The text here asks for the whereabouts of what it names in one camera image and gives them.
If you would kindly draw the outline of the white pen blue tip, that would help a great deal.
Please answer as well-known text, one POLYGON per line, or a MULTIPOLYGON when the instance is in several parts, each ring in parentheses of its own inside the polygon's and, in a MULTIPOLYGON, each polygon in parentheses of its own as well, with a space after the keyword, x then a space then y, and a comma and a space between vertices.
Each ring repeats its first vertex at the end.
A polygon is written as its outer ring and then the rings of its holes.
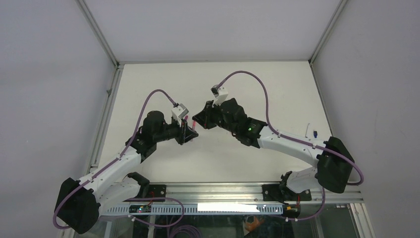
POLYGON ((306 131, 305 131, 305 138, 308 138, 308 134, 309 134, 309 131, 310 131, 310 123, 308 123, 307 124, 307 127, 306 127, 306 131))

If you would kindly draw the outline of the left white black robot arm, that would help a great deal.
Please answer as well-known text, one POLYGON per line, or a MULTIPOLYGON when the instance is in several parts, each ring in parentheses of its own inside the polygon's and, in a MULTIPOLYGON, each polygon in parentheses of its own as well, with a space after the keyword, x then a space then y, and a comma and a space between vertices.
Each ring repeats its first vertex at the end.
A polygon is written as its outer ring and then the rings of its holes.
POLYGON ((134 171, 157 149, 159 142, 174 139, 183 145, 198 137, 184 118, 173 115, 167 123, 160 111, 150 111, 135 133, 125 142, 122 152, 79 179, 66 179, 60 187, 53 214, 79 234, 86 233, 99 217, 119 202, 134 198, 144 201, 149 196, 150 181, 134 171))

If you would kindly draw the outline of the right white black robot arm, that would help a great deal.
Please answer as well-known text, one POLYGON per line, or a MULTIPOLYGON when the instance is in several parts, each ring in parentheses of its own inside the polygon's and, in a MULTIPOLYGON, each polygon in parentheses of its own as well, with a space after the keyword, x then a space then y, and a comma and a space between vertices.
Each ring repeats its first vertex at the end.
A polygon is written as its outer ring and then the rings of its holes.
POLYGON ((336 137, 309 139, 274 130, 267 122, 247 116, 235 99, 220 105, 207 101, 193 120, 204 129, 223 128, 243 145, 281 152, 309 164, 307 169, 289 171, 281 177, 279 193, 286 201, 293 200, 307 189, 322 187, 343 193, 351 185, 349 178, 356 165, 336 137))

